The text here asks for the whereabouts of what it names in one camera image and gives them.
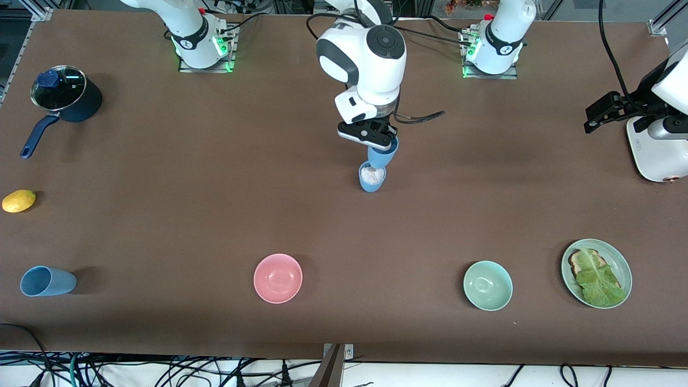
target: bowl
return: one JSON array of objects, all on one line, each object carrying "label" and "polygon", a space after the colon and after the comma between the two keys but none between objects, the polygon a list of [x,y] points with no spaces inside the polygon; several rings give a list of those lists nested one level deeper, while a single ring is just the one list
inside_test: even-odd
[{"label": "bowl", "polygon": [[253,287],[258,296],[271,304],[283,304],[301,289],[301,266],[286,254],[265,257],[253,273]]},{"label": "bowl", "polygon": [[509,273],[496,262],[476,262],[464,275],[466,297],[483,311],[493,312],[504,308],[511,300],[513,291]]},{"label": "bowl", "polygon": [[[595,306],[583,299],[583,290],[581,289],[580,285],[578,285],[576,277],[573,276],[573,270],[568,261],[571,255],[580,249],[597,250],[597,252],[600,253],[600,256],[607,261],[607,264],[610,266],[612,272],[616,276],[616,279],[619,281],[621,288],[626,293],[626,297],[624,297],[621,302],[614,306]],[[573,242],[568,249],[566,249],[566,252],[563,254],[563,258],[561,259],[561,276],[563,277],[563,281],[571,294],[573,294],[585,305],[592,306],[593,308],[597,309],[611,309],[623,304],[631,294],[631,288],[633,287],[631,268],[628,266],[626,259],[623,257],[623,255],[621,255],[621,253],[619,253],[619,250],[616,250],[611,244],[597,239],[577,240],[576,242]]]}]

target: saucepan handle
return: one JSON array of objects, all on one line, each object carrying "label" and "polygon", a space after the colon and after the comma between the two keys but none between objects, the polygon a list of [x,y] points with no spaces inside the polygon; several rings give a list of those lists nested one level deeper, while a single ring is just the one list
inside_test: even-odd
[{"label": "saucepan handle", "polygon": [[31,131],[29,138],[26,140],[26,144],[24,144],[24,148],[22,148],[21,153],[19,154],[21,158],[31,157],[31,155],[34,154],[36,146],[39,144],[39,141],[41,140],[43,132],[45,132],[45,128],[49,127],[50,125],[56,123],[59,120],[60,117],[54,114],[48,114],[47,116],[41,118],[41,120],[36,124],[36,126],[34,126],[34,129]]}]

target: plate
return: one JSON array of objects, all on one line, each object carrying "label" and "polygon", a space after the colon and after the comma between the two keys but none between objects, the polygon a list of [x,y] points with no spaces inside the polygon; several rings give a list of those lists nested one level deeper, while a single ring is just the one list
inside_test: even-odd
[{"label": "plate", "polygon": [[[614,306],[601,307],[595,306],[583,299],[583,290],[578,285],[578,282],[576,282],[576,277],[573,276],[571,264],[568,262],[568,259],[571,257],[571,255],[580,249],[597,250],[597,252],[600,253],[600,256],[607,261],[607,264],[612,268],[612,272],[619,281],[621,288],[626,293],[626,297],[624,297],[621,302]],[[623,255],[621,255],[621,253],[619,253],[619,250],[616,250],[611,244],[597,239],[577,240],[576,242],[573,242],[568,249],[566,249],[566,252],[563,254],[563,258],[561,259],[561,276],[563,277],[563,281],[571,294],[573,294],[585,305],[592,306],[593,308],[597,309],[611,309],[623,304],[631,294],[631,288],[633,287],[631,268],[628,266],[626,259],[623,257]]]}]

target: toast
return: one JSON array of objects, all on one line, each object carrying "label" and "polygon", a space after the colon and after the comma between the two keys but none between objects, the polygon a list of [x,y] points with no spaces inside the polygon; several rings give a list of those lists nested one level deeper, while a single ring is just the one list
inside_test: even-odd
[{"label": "toast", "polygon": [[[588,249],[588,250],[590,251],[590,253],[594,257],[594,259],[597,260],[597,262],[599,263],[599,266],[605,266],[608,264],[607,261],[605,261],[604,258],[602,258],[600,256],[599,251],[594,250],[594,249]],[[578,250],[575,253],[571,254],[571,257],[568,259],[568,263],[571,265],[571,270],[573,270],[573,276],[574,277],[578,276],[578,273],[580,273],[582,270],[580,264],[578,263],[578,256],[580,254],[581,254],[581,251]],[[619,281],[616,281],[616,285],[618,287],[621,287],[621,284],[619,284]]]}]

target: mounting plate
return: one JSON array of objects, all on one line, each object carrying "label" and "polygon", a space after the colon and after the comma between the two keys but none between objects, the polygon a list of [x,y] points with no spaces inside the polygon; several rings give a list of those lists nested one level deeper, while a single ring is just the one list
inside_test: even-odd
[{"label": "mounting plate", "polygon": [[501,74],[487,74],[486,72],[480,71],[473,62],[466,59],[468,52],[475,48],[475,44],[479,38],[479,27],[478,24],[471,24],[469,28],[463,28],[459,34],[460,41],[466,41],[472,45],[461,45],[461,62],[462,71],[464,78],[479,78],[479,79],[518,79],[518,74],[516,73],[516,63],[512,64],[509,70]]}]

